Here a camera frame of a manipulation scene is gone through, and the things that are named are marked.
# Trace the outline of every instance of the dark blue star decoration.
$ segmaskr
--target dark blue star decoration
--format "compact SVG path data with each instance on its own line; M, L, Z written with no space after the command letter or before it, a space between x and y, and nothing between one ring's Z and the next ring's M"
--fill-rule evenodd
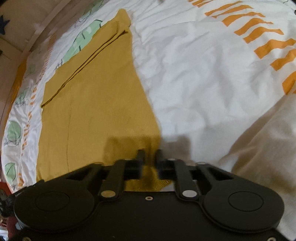
M6 20L6 21L4 21L4 19L3 19L3 15L1 15L1 17L0 17L0 34L5 35L4 27L6 26L6 24L9 23L9 21L10 21L10 20Z

